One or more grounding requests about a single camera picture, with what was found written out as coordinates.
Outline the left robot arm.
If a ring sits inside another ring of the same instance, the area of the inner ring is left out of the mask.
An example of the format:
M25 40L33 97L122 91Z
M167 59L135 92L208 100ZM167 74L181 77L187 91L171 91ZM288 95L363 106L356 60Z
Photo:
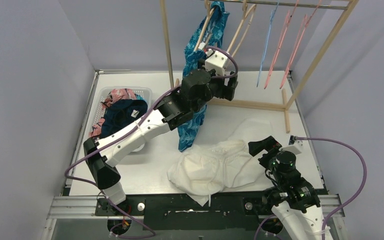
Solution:
M128 199L116 169L121 160L153 138L192 120L213 98L232 101L238 85L237 72L217 76L215 69L193 69L181 84L164 93L139 119L110 136L83 143L86 164L113 212L123 213Z

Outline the pink plastic hanger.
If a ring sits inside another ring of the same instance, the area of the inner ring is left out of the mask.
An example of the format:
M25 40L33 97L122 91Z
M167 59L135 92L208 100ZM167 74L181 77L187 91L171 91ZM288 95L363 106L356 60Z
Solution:
M293 51L291 52L291 55L289 57L289 61L287 63L287 66L286 66L286 69L284 71L284 75L282 77L282 80L281 80L281 83L280 83L280 86L279 88L282 89L287 81L287 75L288 75L288 72L292 66L292 63L294 62L294 59L297 55L297 52L298 52L298 49L300 47L300 44L301 44L301 41L305 35L305 32L307 30L307 27L308 25L310 24L310 21L311 19L313 18L313 16L315 15L316 11L319 9L320 5L322 3L322 0L319 0L314 11L312 12L312 14L310 16L308 16L307 14L304 16L304 18L302 19L301 21L301 25L300 25L300 28L299 28L299 31L298 31L298 34L296 36L296 39L295 39L295 43L294 43L294 46L293 46Z

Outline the navy blue shorts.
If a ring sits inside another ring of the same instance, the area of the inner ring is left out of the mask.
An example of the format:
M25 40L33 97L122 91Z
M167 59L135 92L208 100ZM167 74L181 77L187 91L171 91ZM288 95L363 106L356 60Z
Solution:
M142 99L121 99L112 104L104 113L99 137L106 138L127 127L148 110L148 104Z

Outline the wooden hanger front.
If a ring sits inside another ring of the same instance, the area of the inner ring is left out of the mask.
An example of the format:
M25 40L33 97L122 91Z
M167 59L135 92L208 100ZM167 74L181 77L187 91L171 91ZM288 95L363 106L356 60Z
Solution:
M242 1L242 18L227 48L227 52L232 57L234 57L238 52L249 31L249 28L255 16L256 8L256 4L249 4L247 0Z

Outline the light blue hanger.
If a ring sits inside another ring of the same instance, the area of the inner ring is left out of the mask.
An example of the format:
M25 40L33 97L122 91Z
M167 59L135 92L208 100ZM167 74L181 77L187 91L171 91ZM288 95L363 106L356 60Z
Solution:
M269 25L268 25L268 30L267 30L266 37L265 37L264 48L263 48L263 52L262 52L262 56L261 56L261 61L260 61L260 66L259 66L259 71L258 71L258 77L257 77L257 82L256 82L257 88L260 85L263 66L264 66L265 58L266 58L267 51L268 51L268 45L269 45L270 35L271 35L271 31L272 31L273 21L274 21L277 9L279 7L279 4L280 4L280 1L278 0L276 2L275 7L270 12Z

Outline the wooden hanger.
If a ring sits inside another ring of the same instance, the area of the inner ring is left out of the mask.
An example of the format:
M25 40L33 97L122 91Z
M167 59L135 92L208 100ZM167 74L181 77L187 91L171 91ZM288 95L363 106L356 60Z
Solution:
M249 31L249 28L255 16L256 8L256 4L249 4L247 0L242 1L242 18L227 48L227 52L232 57L234 57L238 52Z
M205 8L206 8L206 17L204 19L204 23L203 23L201 31L199 33L197 42L196 42L196 44L194 46L193 52L196 52L198 50L199 45L201 44L201 42L203 40L203 37L204 37L205 31L207 29L207 26L208 26L208 24L209 24L209 22L211 20L212 15L214 14L214 10L211 7L211 4L210 4L209 0L204 0L204 5L205 5Z

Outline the white drawstring shorts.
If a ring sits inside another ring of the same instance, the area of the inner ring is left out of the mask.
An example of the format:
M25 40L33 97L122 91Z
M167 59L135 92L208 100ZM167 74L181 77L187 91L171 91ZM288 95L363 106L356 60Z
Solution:
M225 141L193 145L167 171L167 179L200 206L210 205L211 196L225 188L254 183L264 169L249 154L249 142L273 135L270 121L245 119Z

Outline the pink navy floral shorts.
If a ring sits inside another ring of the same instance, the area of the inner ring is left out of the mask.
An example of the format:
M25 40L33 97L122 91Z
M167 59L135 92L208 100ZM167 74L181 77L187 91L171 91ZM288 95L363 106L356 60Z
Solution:
M105 122L104 114L106 110L114 103L120 100L137 100L136 93L130 88L114 88L107 93L103 101L98 105L99 118L91 126L91 130L88 133L88 137L98 138L102 132L102 126Z

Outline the light blue shark shorts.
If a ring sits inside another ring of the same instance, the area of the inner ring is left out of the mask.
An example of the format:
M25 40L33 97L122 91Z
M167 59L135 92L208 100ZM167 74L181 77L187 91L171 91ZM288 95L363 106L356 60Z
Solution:
M135 94L135 96L137 100L145 101L145 99L141 95Z

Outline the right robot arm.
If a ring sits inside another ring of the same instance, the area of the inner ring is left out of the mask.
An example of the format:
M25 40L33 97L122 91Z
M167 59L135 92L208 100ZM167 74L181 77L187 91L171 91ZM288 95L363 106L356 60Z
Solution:
M291 136L282 146L273 136L250 141L248 152L260 155L259 164L275 190L261 199L262 209L274 214L293 240L331 240L333 237L323 216L320 199L312 184L296 167L303 143Z

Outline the dark teal patterned shorts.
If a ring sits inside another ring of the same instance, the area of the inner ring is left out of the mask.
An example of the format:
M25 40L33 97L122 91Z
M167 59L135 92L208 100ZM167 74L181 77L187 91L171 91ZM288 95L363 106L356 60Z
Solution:
M202 43L221 48L223 46L224 31L230 13L226 11L225 4L222 1L214 1L211 3L211 7L214 12L204 33ZM189 43L184 48L185 65L182 72L183 77L186 77L192 70L197 69L198 61L204 59L206 56L201 49L194 52L194 47L197 43L203 24L204 19L194 31ZM198 112L193 114L191 120L177 128L179 136L178 150L180 152L185 151L193 145L199 128L204 123L206 110L207 106L204 105Z

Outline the pink hanger of floral shorts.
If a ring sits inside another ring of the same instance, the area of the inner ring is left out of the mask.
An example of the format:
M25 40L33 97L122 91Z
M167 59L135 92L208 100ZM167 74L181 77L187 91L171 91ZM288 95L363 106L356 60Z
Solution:
M286 16L284 18L284 22L283 22L283 26L282 26L281 32L279 34L279 39L278 39L278 43L277 43L277 46L276 46L276 50L274 52L274 55L273 55L273 58L272 58L272 62L271 62L271 65L269 67L269 71L268 71L268 74L267 74L267 77L266 77L266 81L265 81L265 84L264 84L264 89L266 89L268 87L269 83L270 83L270 79L271 79L274 67L276 65L278 56L280 54L280 50L282 48L283 41L285 39L286 33L288 31L288 28L289 28L289 25L290 25L290 22L291 22L291 19L292 19L293 15L294 15L294 13L296 11L296 8L297 8L299 2L300 2L300 0L296 0L295 1L293 9L292 10L288 10L288 12L287 12L287 14L286 14Z

